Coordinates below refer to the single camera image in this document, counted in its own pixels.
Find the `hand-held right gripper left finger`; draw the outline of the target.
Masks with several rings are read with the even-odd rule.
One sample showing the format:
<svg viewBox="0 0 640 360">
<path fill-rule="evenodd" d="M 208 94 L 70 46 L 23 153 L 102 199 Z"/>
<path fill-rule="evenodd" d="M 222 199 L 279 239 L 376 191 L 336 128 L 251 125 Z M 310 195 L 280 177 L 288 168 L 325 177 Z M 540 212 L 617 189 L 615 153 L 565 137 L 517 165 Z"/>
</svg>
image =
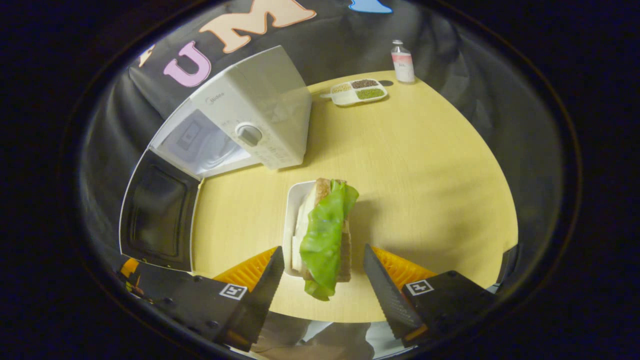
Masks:
<svg viewBox="0 0 640 360">
<path fill-rule="evenodd" d="M 214 278 L 187 275 L 151 300 L 188 332 L 247 352 L 258 341 L 284 265 L 283 250 L 275 246 Z"/>
</svg>

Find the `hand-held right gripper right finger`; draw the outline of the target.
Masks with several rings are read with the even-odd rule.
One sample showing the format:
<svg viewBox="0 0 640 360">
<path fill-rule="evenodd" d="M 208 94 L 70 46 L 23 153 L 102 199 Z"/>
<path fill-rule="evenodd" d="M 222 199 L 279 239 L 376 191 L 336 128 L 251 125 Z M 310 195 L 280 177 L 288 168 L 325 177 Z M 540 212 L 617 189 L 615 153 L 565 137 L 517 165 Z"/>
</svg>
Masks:
<svg viewBox="0 0 640 360">
<path fill-rule="evenodd" d="M 455 270 L 436 274 L 370 244 L 363 266 L 391 332 L 402 341 L 441 341 L 497 301 L 496 294 Z"/>
</svg>

